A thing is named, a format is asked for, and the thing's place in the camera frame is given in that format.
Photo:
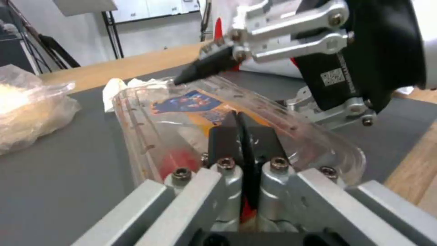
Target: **product label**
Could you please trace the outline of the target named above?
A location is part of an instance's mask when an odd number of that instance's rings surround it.
[[[169,98],[152,104],[154,114],[181,112],[198,125],[208,136],[209,130],[220,125],[230,111],[245,112],[258,123],[269,124],[260,115],[238,104],[220,99],[216,95],[200,90],[193,90],[183,96]]]

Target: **white cabinet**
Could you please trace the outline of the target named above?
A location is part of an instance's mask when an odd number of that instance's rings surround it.
[[[116,23],[166,15],[185,14],[200,9],[197,0],[113,0]]]
[[[174,15],[182,13],[180,0],[147,0],[150,17]]]
[[[116,23],[149,18],[146,0],[114,0],[118,10],[113,11]]]
[[[182,13],[188,13],[200,10],[197,0],[180,0],[182,3]]]

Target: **red object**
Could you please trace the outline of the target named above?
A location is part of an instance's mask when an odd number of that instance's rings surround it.
[[[214,40],[221,39],[223,37],[222,31],[222,19],[217,18],[215,21]]]
[[[291,62],[297,67],[297,68],[299,68],[298,67],[298,64],[297,64],[297,62],[296,62],[296,60],[292,57],[292,58],[290,58],[290,60],[291,60]]]
[[[175,169],[180,167],[189,168],[193,172],[197,172],[200,168],[199,158],[189,150],[174,149],[167,153],[161,162],[160,175],[165,179]]]
[[[251,209],[247,199],[243,198],[243,211],[240,216],[240,222],[244,223],[257,215],[256,209]]]

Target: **transparent plastic container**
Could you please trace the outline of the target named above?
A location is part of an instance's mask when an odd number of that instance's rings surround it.
[[[136,185],[145,179],[163,182],[178,167],[201,168],[209,129],[231,110],[273,127],[296,170],[330,166],[354,185],[366,166],[361,149],[342,137],[222,77],[177,87],[163,78],[121,91],[113,104]]]

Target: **gray table surface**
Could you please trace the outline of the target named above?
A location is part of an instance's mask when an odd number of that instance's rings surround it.
[[[291,98],[303,86],[273,75],[224,77],[274,100]],[[114,114],[103,113],[101,90],[72,95],[83,109],[65,128],[0,156],[0,245],[69,245],[134,189],[121,129]],[[395,98],[374,126],[352,124],[336,132],[366,153],[363,179],[383,182],[436,117],[433,104]]]

